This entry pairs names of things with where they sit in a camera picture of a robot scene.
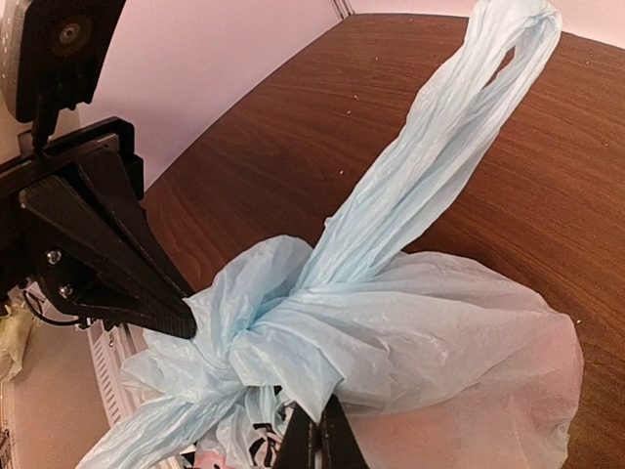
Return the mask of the light blue plastic bag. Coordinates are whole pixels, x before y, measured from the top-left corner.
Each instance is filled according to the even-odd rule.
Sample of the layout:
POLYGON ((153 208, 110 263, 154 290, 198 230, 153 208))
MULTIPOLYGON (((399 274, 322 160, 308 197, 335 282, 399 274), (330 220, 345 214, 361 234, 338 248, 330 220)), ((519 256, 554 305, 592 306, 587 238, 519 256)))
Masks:
POLYGON ((187 299, 185 340, 146 330, 143 398, 82 458, 274 465, 298 413, 340 401, 372 468, 560 468, 583 357, 571 318, 482 264, 405 252, 455 200, 560 40, 545 1, 480 1, 463 45, 316 245, 280 235, 187 299))

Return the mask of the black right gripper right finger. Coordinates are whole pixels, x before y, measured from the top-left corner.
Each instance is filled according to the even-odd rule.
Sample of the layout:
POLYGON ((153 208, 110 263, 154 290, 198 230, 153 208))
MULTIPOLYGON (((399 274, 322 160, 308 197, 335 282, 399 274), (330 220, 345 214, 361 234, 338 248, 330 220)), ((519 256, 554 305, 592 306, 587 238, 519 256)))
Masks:
POLYGON ((350 422, 338 398, 328 401, 320 423, 322 469, 368 469, 350 422))

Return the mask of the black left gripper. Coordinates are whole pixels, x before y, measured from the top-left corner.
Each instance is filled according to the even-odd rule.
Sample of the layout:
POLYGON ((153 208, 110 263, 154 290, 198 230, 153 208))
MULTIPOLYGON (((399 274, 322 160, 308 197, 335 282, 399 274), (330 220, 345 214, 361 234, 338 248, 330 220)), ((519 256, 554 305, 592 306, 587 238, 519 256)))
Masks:
POLYGON ((62 313, 196 333, 191 288, 141 207, 144 163, 131 123, 111 117, 56 133, 90 103, 120 1, 11 1, 1 22, 1 95, 23 125, 1 166, 1 290, 34 279, 62 313))

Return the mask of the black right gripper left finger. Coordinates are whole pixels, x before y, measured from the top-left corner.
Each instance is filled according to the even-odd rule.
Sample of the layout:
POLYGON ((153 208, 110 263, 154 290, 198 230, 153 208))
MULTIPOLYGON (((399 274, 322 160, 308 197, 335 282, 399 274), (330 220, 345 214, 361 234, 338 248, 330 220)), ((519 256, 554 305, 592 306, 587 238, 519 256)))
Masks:
POLYGON ((295 405, 275 461, 275 469, 314 469, 318 451, 317 425, 295 405))

